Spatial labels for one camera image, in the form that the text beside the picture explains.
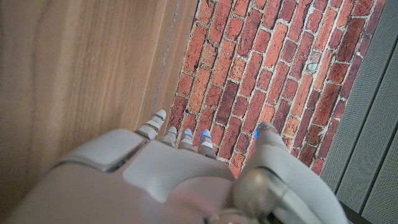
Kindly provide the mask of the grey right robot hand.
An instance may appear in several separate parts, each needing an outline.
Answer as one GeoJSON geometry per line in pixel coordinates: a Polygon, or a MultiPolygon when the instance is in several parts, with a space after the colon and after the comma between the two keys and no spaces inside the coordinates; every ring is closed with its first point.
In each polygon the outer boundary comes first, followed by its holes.
{"type": "Polygon", "coordinates": [[[8,223],[347,223],[324,181],[291,155],[267,121],[235,177],[204,130],[181,140],[158,111],[135,131],[115,129],[63,156],[8,223]]]}

